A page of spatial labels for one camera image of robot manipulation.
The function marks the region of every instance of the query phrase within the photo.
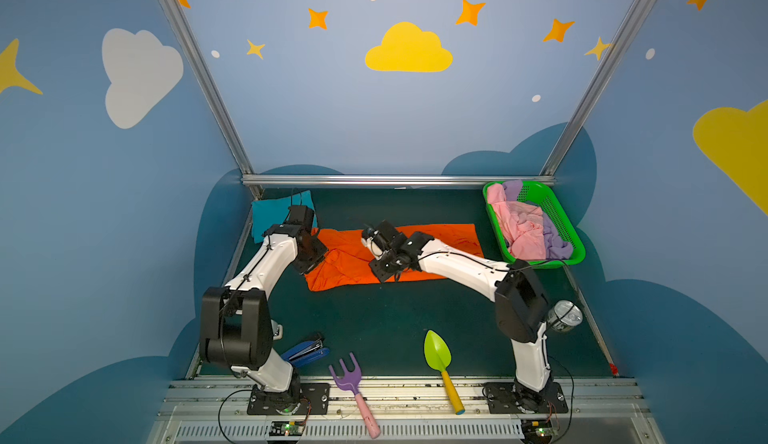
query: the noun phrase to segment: pink handle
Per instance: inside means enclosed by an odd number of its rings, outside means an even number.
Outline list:
[[[362,394],[359,392],[355,394],[355,401],[357,401],[357,407],[360,409],[362,419],[366,421],[366,427],[368,428],[368,433],[371,435],[371,439],[379,437],[382,430],[379,429],[379,424],[376,423],[376,419],[373,417],[373,414],[371,414],[371,410],[368,409],[366,400],[362,399]]]

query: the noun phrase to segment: orange cloth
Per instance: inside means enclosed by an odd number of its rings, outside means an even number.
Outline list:
[[[397,229],[406,233],[406,236],[410,236],[415,231],[421,231],[449,246],[483,257],[482,248],[475,233],[475,225],[418,225]],[[362,245],[362,230],[321,229],[317,236],[328,247],[328,252],[320,266],[306,275],[306,283],[310,291],[325,291],[344,285],[379,283],[368,265],[373,259],[373,254]],[[412,270],[405,271],[400,276],[400,281],[426,281],[427,279],[445,279],[445,277]],[[387,282],[394,280],[395,278],[391,277]]]

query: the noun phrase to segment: green plastic laundry basket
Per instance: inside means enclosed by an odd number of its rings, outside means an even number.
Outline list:
[[[498,225],[496,211],[493,210],[493,206],[488,204],[488,187],[497,183],[502,184],[502,181],[489,182],[482,189],[482,194],[486,203],[485,210],[488,213],[488,217],[491,219],[491,226],[493,226],[493,232],[496,235],[498,247],[502,250],[504,260],[512,263],[517,259],[509,254],[507,245],[504,242],[502,228]],[[578,238],[576,230],[574,229],[570,220],[565,215],[565,211],[563,211],[563,207],[560,206],[560,202],[558,202],[558,199],[554,196],[554,193],[551,189],[549,189],[548,186],[538,181],[523,181],[523,189],[520,190],[518,201],[535,202],[536,205],[541,207],[542,210],[547,213],[547,216],[552,219],[552,223],[554,224],[554,227],[558,229],[558,233],[560,234],[560,237],[563,239],[563,241],[568,241],[574,246],[574,253],[571,255],[571,259],[565,260],[566,265],[577,265],[584,260],[586,255],[584,245],[581,243],[581,239]],[[537,263],[543,263],[539,266],[536,266],[538,269],[552,269],[553,267],[561,267],[563,265],[561,261],[530,261],[530,264],[532,265]]]

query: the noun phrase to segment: teal cloth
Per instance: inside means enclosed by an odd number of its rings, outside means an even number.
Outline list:
[[[251,228],[251,235],[254,237],[254,242],[262,242],[264,237],[264,231],[271,228],[274,224],[283,224],[283,221],[288,216],[288,206],[293,203],[294,205],[302,204],[314,210],[315,205],[312,203],[312,194],[309,191],[304,191],[293,196],[281,199],[263,199],[261,201],[254,201],[252,209],[254,210],[254,227]],[[317,213],[315,213],[315,220],[312,223],[313,228],[317,228]]]

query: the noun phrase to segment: green mat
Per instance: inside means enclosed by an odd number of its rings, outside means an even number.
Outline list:
[[[268,190],[279,198],[290,189]],[[479,190],[317,189],[312,190],[321,228],[340,231],[378,225],[395,226],[473,223],[485,257],[501,260]],[[238,272],[258,247],[248,240]],[[562,269],[536,271],[552,303],[578,302]],[[282,353],[313,331],[326,337],[328,357],[300,369],[302,375],[327,376],[328,366],[354,352],[363,376],[438,375],[424,360],[424,336],[432,329],[451,349],[451,376],[513,376],[512,344],[494,323],[494,304],[478,292],[448,279],[342,286],[311,292],[304,279],[288,266],[270,296],[270,314],[284,327],[275,341]],[[568,334],[548,333],[550,355],[574,376],[611,376],[588,324]],[[557,364],[555,376],[567,376]],[[227,374],[205,365],[201,374]]]

